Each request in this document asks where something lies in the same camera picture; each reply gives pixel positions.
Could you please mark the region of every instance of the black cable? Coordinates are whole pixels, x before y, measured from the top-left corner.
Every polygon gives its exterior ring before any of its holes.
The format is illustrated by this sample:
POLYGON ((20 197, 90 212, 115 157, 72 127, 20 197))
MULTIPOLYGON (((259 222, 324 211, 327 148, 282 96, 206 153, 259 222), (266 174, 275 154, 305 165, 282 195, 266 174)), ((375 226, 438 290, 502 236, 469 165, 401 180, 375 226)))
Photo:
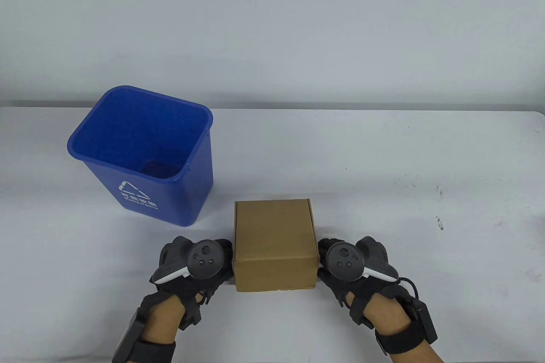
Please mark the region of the black cable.
POLYGON ((414 297, 416 297, 416 299, 418 299, 418 290, 416 289, 416 285, 414 285, 413 281, 411 281, 409 278, 402 278, 402 277, 399 278, 399 281, 405 281, 409 285, 411 285, 413 287, 414 297))

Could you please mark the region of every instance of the gray wall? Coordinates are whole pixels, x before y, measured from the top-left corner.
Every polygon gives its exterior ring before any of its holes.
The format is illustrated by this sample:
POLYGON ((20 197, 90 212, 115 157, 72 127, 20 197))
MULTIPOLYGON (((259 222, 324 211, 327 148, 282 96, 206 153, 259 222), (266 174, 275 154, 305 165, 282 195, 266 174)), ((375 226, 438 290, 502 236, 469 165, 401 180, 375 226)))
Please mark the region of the gray wall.
POLYGON ((533 106, 545 0, 0 0, 0 102, 533 106))

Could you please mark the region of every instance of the box lid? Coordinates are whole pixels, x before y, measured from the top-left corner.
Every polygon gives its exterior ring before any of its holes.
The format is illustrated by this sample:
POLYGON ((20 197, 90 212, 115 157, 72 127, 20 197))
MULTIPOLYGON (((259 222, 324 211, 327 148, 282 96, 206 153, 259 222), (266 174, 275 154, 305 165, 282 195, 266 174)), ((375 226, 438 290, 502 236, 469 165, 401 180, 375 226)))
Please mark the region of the box lid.
POLYGON ((310 200, 239 201, 235 260, 318 256, 310 200))

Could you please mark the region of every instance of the blue trash bin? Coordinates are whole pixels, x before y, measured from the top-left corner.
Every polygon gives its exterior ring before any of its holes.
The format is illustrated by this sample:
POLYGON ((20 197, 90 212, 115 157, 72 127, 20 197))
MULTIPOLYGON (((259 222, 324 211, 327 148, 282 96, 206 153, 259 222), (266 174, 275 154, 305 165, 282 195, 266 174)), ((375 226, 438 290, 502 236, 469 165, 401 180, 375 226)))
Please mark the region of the blue trash bin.
POLYGON ((106 92, 68 140, 126 209, 195 222, 212 188, 212 112, 132 86, 106 92))

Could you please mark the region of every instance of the brown cardboard box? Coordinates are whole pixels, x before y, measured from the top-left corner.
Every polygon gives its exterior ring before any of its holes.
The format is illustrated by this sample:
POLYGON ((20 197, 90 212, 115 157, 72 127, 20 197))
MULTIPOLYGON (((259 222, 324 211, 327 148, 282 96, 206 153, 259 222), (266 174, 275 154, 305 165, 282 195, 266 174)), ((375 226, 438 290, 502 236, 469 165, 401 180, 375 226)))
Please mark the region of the brown cardboard box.
POLYGON ((314 288, 318 261, 310 200, 235 203, 238 292, 314 288))

